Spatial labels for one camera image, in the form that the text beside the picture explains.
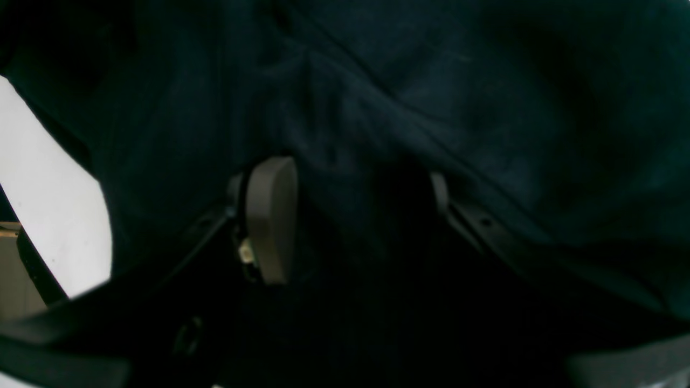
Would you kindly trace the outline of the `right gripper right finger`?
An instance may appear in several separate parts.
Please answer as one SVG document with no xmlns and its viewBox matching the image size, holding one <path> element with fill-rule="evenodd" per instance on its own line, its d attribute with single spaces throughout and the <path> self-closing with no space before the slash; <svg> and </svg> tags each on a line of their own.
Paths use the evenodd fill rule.
<svg viewBox="0 0 690 388">
<path fill-rule="evenodd" d="M 688 320 L 673 317 L 665 299 L 640 275 L 536 246 L 515 235 L 476 200 L 430 172 L 439 218 L 481 255 L 563 307 L 607 324 L 629 345 L 599 345 L 565 363 L 576 387 L 688 387 Z"/>
</svg>

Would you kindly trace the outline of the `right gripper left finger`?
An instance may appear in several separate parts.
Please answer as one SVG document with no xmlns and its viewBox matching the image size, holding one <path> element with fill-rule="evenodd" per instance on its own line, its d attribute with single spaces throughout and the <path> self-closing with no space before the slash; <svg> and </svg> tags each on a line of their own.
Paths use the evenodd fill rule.
<svg viewBox="0 0 690 388">
<path fill-rule="evenodd" d="M 298 170 L 270 157 L 160 255 L 46 312 L 2 325 L 2 373 L 37 387 L 210 387 L 244 288 L 285 285 Z"/>
</svg>

